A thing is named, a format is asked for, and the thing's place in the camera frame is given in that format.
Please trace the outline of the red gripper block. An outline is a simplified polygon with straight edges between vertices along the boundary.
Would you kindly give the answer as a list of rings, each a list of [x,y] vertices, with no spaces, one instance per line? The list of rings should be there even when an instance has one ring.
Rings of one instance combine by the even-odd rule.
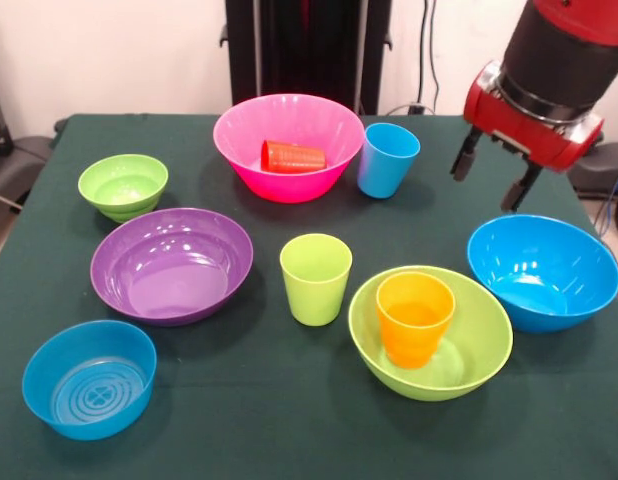
[[[595,113],[587,113],[573,123],[553,124],[547,119],[530,116],[510,104],[499,90],[500,74],[501,63],[493,60],[471,85],[465,101],[464,118],[473,126],[465,137],[450,174],[455,181],[466,178],[475,161],[482,132],[512,146],[531,161],[527,163],[524,175],[511,185],[500,204],[503,212],[516,212],[543,168],[556,172],[570,169],[597,139],[604,120]]]

